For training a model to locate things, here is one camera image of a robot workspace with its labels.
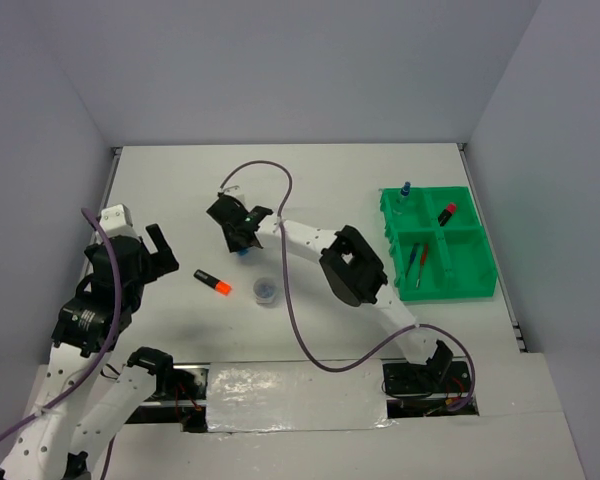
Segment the orange cap highlighter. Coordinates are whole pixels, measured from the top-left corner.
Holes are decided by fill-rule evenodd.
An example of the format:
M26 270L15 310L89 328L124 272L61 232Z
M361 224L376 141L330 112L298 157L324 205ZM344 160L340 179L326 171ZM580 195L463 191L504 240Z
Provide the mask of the orange cap highlighter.
M216 278L215 276L203 270L197 269L194 272L193 276L198 281L209 286L210 288L222 295L228 295L232 290L232 287L228 283Z

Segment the clear blue-cap glue bottle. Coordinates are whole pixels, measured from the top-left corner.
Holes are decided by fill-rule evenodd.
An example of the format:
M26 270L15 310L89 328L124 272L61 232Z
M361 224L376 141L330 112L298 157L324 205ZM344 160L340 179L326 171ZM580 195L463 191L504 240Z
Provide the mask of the clear blue-cap glue bottle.
M394 212L398 215L402 215L405 211L405 207L408 203L409 197L411 193L411 183L406 181L403 186L400 188L399 193L396 196L396 201L394 205Z

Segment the blue gel pen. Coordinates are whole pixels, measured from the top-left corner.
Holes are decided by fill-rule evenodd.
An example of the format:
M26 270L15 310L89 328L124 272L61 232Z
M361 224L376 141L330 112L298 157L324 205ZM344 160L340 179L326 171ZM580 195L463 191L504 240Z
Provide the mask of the blue gel pen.
M408 262L407 262L406 270L405 270L405 274L404 274L405 279L408 278L408 276L410 274L410 271L411 271L411 269L412 269L412 267L413 267L413 265L415 263L415 259L416 259L419 247L420 247L420 243L417 242L417 243L413 244L413 246L412 246L412 248L410 250L409 257L408 257Z

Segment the red gel pen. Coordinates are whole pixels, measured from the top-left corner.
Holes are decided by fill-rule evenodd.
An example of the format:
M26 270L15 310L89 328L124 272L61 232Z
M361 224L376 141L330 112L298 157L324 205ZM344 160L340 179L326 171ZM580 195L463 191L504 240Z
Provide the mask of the red gel pen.
M418 276L417 276L416 284L415 284L416 289L420 288L421 279L422 279L422 275L423 275L423 271L424 271L424 266L425 266L426 260L428 258L428 253L429 253L429 244L425 243L423 246L423 250L422 250L422 253L420 256L420 261L419 261Z

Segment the pink cap highlighter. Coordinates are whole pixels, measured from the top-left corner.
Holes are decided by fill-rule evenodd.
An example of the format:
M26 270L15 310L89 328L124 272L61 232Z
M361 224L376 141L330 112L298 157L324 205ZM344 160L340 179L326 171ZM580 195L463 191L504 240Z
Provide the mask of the pink cap highlighter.
M445 226L448 221L452 218L452 216L457 211L457 205L454 202L450 202L439 214L437 217L437 222L439 226Z

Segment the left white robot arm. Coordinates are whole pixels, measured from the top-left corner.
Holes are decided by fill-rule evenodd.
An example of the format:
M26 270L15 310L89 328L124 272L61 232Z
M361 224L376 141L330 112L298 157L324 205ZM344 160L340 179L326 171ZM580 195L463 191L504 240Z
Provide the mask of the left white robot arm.
M0 479L88 479L91 468L148 397L176 385L171 355L140 347L105 396L85 408L90 391L140 308L144 288L179 268L160 227L146 231L150 252L135 234L111 234L85 250L92 266L59 311L46 375L27 417L0 435L15 443L0 462Z

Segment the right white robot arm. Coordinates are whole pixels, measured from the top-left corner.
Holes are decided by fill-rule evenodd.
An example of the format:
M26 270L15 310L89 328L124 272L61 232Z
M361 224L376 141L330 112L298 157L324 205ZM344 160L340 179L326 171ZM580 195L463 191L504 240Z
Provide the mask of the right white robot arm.
M426 393L437 391L450 377L451 349L441 340L431 341L415 333L423 329L389 285L384 264L355 227L339 230L312 227L276 216L272 209L248 210L237 198L220 193L207 209L220 226L230 252L280 246L284 296L292 331L306 358L328 373L351 371L371 359L386 345L398 345L410 364L407 377ZM389 336L359 360L341 367L321 363L301 336L293 310L288 256L294 255L320 266L333 295L352 308L374 312Z

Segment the clear jar of pins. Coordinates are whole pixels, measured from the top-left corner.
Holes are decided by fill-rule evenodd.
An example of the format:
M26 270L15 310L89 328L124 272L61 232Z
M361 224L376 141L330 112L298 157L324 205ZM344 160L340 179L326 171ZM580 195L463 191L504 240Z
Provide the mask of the clear jar of pins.
M262 277L254 282L252 291L257 305L273 307L277 301L278 283L274 278Z

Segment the silver tape sheet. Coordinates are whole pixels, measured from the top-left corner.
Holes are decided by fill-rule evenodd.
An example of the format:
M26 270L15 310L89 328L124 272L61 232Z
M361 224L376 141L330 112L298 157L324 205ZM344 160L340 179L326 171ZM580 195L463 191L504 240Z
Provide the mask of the silver tape sheet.
M214 363L208 430L219 433L371 430L390 425L382 363L343 373L309 361Z

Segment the green divided plastic tray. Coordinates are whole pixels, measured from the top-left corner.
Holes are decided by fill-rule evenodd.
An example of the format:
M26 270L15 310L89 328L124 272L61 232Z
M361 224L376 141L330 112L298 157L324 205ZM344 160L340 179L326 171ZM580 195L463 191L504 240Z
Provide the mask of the green divided plastic tray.
M412 187L402 215L394 212L400 188L380 194L385 237L395 269L394 286L404 302L431 302L489 298L494 295L497 268L486 232L470 190L463 186ZM437 217L450 203L457 211L445 226ZM410 250L420 243L407 279L405 270ZM425 243L429 253L419 289L415 288L419 261Z

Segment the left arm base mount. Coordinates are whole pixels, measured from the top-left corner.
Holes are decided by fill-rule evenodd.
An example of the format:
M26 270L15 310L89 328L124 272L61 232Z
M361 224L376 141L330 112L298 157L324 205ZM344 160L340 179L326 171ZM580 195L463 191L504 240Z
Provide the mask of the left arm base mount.
M205 369L187 372L173 367L137 362L157 389L143 399L127 420L128 424L170 424L187 433L208 430Z

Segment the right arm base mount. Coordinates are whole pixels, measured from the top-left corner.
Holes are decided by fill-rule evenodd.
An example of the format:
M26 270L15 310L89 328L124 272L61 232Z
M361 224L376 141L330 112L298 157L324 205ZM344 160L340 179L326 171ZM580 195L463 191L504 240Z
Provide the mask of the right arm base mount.
M392 361L383 363L382 369L381 391L390 419L478 414L474 400L462 409L449 410L469 393L471 377L464 359L454 359L440 383L435 383L420 365Z

